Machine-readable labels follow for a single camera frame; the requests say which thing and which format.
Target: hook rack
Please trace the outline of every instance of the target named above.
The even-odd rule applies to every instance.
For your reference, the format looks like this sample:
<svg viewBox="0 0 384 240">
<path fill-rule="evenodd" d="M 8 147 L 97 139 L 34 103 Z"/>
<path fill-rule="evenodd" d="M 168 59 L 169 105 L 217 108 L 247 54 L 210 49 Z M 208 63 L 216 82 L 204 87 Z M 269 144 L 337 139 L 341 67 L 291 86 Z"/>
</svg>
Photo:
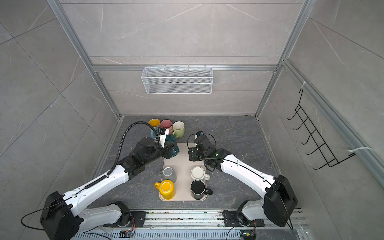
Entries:
<svg viewBox="0 0 384 240">
<path fill-rule="evenodd" d="M 343 160 L 341 160 L 341 161 L 339 161 L 339 160 L 335 157 L 335 155 L 333 154 L 332 150 L 329 148 L 328 144 L 325 142 L 323 136 L 322 136 L 322 135 L 320 134 L 320 132 L 317 130 L 316 126 L 313 124 L 312 120 L 309 118 L 309 116 L 308 116 L 307 113 L 304 111 L 304 109 L 301 107 L 301 105 L 300 105 L 300 101 L 301 101 L 301 97 L 303 96 L 303 89 L 300 89 L 299 94 L 300 94 L 300 93 L 301 93 L 301 95 L 300 95 L 299 103 L 297 104 L 297 106 L 296 106 L 296 108 L 295 108 L 295 114 L 294 114 L 291 118 L 287 118 L 287 119 L 288 119 L 288 120 L 292 120 L 296 115 L 299 116 L 300 120 L 302 121 L 302 124 L 301 124 L 298 128 L 296 128 L 296 129 L 295 129 L 295 128 L 292 128 L 292 129 L 293 129 L 293 130 L 298 130 L 299 128 L 301 128 L 302 125 L 304 125 L 305 128 L 307 129 L 308 133 L 310 134 L 310 135 L 308 136 L 307 141 L 306 141 L 305 143 L 302 143 L 302 142 L 301 142 L 301 144 L 303 144 L 303 145 L 307 144 L 308 141 L 309 141 L 309 139 L 310 139 L 311 137 L 312 137 L 313 141 L 315 142 L 317 148 L 316 148 L 315 150 L 313 150 L 311 153 L 305 153 L 305 154 L 307 154 L 307 155 L 311 155 L 312 153 L 314 153 L 314 152 L 316 152 L 317 150 L 319 150 L 320 153 L 321 153 L 321 155 L 323 156 L 323 158 L 324 158 L 326 164 L 324 164 L 324 165 L 322 165 L 321 167 L 318 167 L 318 168 L 314 168 L 314 167 L 313 167 L 313 169 L 314 169 L 314 170 L 318 170 L 318 169 L 320 169 L 320 168 L 322 168 L 322 167 L 325 167 L 326 165 L 328 165 L 329 167 L 333 167 L 333 166 L 335 166 L 335 165 L 337 165 L 337 164 L 340 164 L 340 163 L 344 162 L 344 161 L 347 160 L 348 158 L 351 158 L 351 157 L 355 156 L 356 154 L 355 154 L 355 153 L 352 153 L 352 154 L 348 155 L 348 157 L 346 157 L 345 159 L 343 159 Z M 299 112 L 300 109 L 301 109 L 301 110 L 304 112 L 304 114 L 305 114 L 305 120 L 303 120 L 303 118 L 298 114 L 298 112 Z M 309 130 L 309 128 L 308 128 L 308 126 L 307 126 L 308 123 L 307 123 L 307 124 L 305 123 L 305 122 L 308 122 L 308 121 L 309 121 L 309 122 L 313 125 L 313 127 L 314 127 L 314 131 L 312 131 L 312 132 Z M 316 140 L 315 140 L 315 138 L 313 137 L 313 134 L 316 133 L 316 132 L 319 134 L 319 136 L 321 137 L 321 139 L 322 139 L 322 141 L 323 141 L 323 143 L 322 143 L 321 145 L 319 145 L 319 143 L 317 143 Z M 330 161 L 327 160 L 327 158 L 324 156 L 323 151 L 321 150 L 321 147 L 324 146 L 324 145 L 328 148 L 328 150 L 329 150 L 330 153 L 332 154 L 333 159 L 330 160 Z"/>
</svg>

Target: beige tray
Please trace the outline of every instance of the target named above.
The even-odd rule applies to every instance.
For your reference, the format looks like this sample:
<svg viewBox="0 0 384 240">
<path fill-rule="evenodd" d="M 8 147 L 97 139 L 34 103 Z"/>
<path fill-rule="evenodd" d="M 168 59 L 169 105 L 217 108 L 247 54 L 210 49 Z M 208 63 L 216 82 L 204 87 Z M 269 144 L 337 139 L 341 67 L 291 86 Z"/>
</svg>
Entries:
<svg viewBox="0 0 384 240">
<path fill-rule="evenodd" d="M 194 180 L 191 177 L 192 168 L 199 166 L 202 167 L 205 171 L 205 166 L 203 161 L 192 162 L 189 160 L 188 156 L 188 147 L 186 143 L 178 143 L 179 154 L 170 159 L 164 159 L 163 169 L 166 167 L 171 167 L 175 171 L 177 179 L 175 184 L 175 197 L 170 200 L 167 200 L 162 197 L 159 193 L 159 197 L 163 201 L 204 201 L 207 198 L 207 195 L 204 195 L 203 198 L 196 200 L 191 195 L 190 185 Z"/>
</svg>

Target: pink mug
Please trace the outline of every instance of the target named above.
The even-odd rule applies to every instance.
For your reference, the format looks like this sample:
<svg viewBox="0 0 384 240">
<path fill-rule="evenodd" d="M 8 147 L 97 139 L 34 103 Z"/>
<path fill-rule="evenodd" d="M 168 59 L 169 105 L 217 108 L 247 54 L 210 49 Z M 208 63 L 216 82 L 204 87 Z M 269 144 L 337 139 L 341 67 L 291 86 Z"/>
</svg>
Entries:
<svg viewBox="0 0 384 240">
<path fill-rule="evenodd" d="M 172 127 L 172 121 L 171 120 L 165 119 L 165 120 L 161 121 L 160 127 L 168 129 L 169 130 L 168 134 L 173 133 L 173 127 Z"/>
</svg>

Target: upside-down yellow mug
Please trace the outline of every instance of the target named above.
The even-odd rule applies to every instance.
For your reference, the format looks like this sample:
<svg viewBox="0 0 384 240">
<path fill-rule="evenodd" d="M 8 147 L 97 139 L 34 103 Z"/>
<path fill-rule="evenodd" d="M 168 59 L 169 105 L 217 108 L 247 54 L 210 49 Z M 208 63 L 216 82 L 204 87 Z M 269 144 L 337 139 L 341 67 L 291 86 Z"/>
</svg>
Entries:
<svg viewBox="0 0 384 240">
<path fill-rule="evenodd" d="M 164 180 L 161 183 L 155 183 L 155 188 L 157 188 L 163 198 L 170 200 L 175 196 L 175 185 L 171 180 Z"/>
</svg>

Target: wall-mounted basket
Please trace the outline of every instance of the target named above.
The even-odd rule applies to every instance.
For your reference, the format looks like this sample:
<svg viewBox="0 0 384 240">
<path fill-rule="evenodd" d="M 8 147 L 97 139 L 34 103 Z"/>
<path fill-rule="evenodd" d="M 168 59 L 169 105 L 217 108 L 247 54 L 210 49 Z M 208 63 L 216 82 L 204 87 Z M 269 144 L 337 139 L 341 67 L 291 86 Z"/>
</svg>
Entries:
<svg viewBox="0 0 384 240">
<path fill-rule="evenodd" d="M 141 79 L 148 94 L 211 93 L 210 67 L 146 67 Z"/>
</svg>

